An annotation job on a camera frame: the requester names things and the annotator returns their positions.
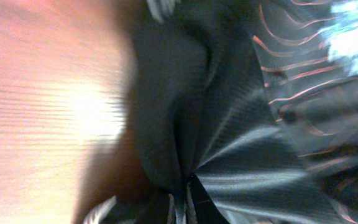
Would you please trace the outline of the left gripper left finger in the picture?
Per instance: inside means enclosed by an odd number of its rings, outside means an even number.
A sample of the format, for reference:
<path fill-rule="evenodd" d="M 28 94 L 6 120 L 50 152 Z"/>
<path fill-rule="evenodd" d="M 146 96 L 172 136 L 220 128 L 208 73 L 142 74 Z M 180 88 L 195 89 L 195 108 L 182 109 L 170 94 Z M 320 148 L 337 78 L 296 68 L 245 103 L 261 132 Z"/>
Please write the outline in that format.
<path fill-rule="evenodd" d="M 97 205 L 87 214 L 87 216 L 83 220 L 83 224 L 100 224 L 101 221 L 111 211 L 111 209 L 116 205 L 116 203 L 116 196 L 113 196 L 105 202 Z"/>

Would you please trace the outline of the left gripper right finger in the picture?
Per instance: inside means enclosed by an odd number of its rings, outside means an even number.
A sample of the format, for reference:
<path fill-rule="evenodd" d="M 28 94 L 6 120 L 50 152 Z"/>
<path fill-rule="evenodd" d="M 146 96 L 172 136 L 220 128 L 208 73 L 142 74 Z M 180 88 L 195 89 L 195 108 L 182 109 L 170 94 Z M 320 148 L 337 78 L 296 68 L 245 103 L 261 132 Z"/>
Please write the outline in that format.
<path fill-rule="evenodd" d="M 229 224 L 215 206 L 211 197 L 196 175 L 189 178 L 187 184 L 187 215 L 189 223 Z"/>

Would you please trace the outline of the black orange patterned jersey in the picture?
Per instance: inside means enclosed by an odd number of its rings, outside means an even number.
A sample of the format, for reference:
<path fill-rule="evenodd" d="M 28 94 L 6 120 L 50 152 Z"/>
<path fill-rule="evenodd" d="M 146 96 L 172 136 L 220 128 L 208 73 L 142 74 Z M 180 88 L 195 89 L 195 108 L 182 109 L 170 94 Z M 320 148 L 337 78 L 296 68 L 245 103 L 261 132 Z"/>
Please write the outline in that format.
<path fill-rule="evenodd" d="M 358 1 L 149 1 L 134 146 L 153 187 L 101 223 L 358 223 Z"/>

